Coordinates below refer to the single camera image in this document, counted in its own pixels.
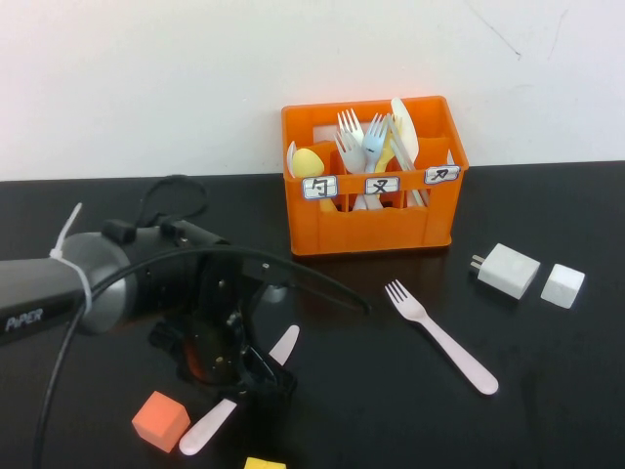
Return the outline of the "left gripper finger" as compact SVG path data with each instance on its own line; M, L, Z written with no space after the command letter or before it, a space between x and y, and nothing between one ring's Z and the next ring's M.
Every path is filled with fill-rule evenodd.
M245 433L273 433L283 425L297 388L296 376L285 368L245 372L242 389L236 393L241 407L238 417Z

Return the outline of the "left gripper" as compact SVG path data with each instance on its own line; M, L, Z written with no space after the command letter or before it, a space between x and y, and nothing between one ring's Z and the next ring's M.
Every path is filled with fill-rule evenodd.
M161 316L150 345L174 361L180 377L204 386L273 383L266 357L249 345L249 278L238 253L172 256L130 275L134 319Z

